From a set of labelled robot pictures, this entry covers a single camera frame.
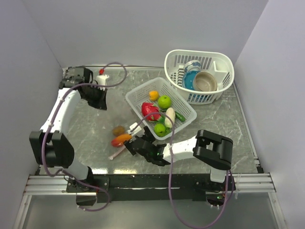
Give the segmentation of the green fake apple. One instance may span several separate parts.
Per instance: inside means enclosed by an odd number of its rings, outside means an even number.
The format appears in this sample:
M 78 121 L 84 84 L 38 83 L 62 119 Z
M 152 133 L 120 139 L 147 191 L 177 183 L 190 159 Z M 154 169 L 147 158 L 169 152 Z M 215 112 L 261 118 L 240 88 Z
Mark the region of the green fake apple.
M 157 123 L 154 127 L 154 132 L 158 137 L 164 137 L 167 135 L 167 128 L 162 123 Z
M 169 96 L 163 95 L 159 97 L 158 106 L 161 109 L 168 109 L 169 107 L 171 107 L 171 105 L 172 105 L 172 101 Z

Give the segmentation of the red fake mango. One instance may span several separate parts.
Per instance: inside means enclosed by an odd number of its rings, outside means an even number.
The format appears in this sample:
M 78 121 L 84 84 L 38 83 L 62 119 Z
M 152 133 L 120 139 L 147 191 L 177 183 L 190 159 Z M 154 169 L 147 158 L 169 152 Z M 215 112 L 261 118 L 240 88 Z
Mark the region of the red fake mango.
M 113 147 L 123 146 L 125 141 L 129 141 L 132 138 L 130 134 L 122 134 L 111 141 Z

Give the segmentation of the brown fake mushroom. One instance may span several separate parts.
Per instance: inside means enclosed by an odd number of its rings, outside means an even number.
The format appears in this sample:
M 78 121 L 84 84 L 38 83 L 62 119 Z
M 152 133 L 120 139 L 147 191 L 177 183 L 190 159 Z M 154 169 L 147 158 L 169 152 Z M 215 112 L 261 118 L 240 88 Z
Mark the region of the brown fake mushroom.
M 122 134 L 124 134 L 126 132 L 125 128 L 121 125 L 119 126 L 116 126 L 114 129 L 112 129 L 112 134 L 115 136 L 115 137 L 118 137 Z

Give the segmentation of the clear zip top bag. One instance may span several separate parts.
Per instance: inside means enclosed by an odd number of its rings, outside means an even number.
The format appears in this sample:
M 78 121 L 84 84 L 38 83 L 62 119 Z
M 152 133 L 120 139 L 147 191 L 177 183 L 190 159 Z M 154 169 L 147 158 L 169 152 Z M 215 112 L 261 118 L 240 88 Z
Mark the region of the clear zip top bag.
M 124 142 L 131 140 L 132 138 L 122 125 L 115 126 L 112 129 L 112 135 L 114 136 L 114 139 L 111 141 L 111 146 L 117 148 L 117 150 L 108 157 L 109 160 L 114 160 L 119 154 L 121 154 L 126 149 Z

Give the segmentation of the red fake dragon fruit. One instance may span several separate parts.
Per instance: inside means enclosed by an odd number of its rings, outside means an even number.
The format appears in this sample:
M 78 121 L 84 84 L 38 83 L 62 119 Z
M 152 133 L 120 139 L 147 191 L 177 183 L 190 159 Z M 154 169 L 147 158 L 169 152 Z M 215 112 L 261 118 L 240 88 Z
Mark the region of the red fake dragon fruit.
M 146 116 L 146 120 L 150 122 L 157 122 L 162 117 L 159 113 L 159 108 L 153 103 L 142 103 L 141 112 L 143 116 Z

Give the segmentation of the green fake leafy vegetable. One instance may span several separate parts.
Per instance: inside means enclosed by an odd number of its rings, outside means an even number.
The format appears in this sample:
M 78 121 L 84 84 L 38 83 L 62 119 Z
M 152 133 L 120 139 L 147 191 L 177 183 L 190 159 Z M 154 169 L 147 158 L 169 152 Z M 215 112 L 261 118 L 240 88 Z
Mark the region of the green fake leafy vegetable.
M 180 122 L 184 122 L 186 120 L 185 117 L 178 112 L 175 112 L 175 118 L 178 119 Z

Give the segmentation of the orange fake fruit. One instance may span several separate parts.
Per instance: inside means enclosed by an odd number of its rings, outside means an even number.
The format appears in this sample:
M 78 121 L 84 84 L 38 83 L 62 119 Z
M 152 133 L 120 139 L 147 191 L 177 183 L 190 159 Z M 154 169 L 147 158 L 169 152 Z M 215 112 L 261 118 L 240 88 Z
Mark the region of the orange fake fruit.
M 150 99 L 150 101 L 157 101 L 159 99 L 158 91 L 150 91 L 149 92 L 149 99 Z

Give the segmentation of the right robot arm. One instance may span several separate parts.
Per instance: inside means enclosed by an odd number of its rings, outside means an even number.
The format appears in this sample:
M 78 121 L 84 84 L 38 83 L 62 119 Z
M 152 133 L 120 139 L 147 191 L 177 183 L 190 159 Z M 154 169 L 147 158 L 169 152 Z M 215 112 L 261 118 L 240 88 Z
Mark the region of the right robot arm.
M 155 138 L 148 128 L 132 132 L 132 138 L 124 146 L 132 154 L 143 156 L 147 162 L 163 167 L 174 162 L 196 158 L 211 167 L 209 186 L 219 190 L 225 185 L 226 172 L 231 169 L 232 139 L 207 130 L 199 130 L 195 136 L 178 143 L 154 144 Z

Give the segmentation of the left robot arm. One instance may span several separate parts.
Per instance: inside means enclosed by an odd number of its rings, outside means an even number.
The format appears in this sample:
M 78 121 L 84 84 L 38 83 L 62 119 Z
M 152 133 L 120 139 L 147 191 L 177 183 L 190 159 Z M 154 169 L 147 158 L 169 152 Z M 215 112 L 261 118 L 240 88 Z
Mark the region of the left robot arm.
M 103 69 L 94 77 L 88 68 L 68 68 L 59 83 L 58 97 L 47 121 L 39 131 L 32 131 L 29 136 L 36 162 L 45 168 L 47 174 L 55 176 L 63 172 L 76 178 L 78 187 L 85 192 L 94 188 L 92 169 L 76 159 L 66 134 L 80 100 L 87 101 L 93 108 L 107 109 L 105 85 L 108 78 Z M 50 168 L 57 171 L 52 174 Z

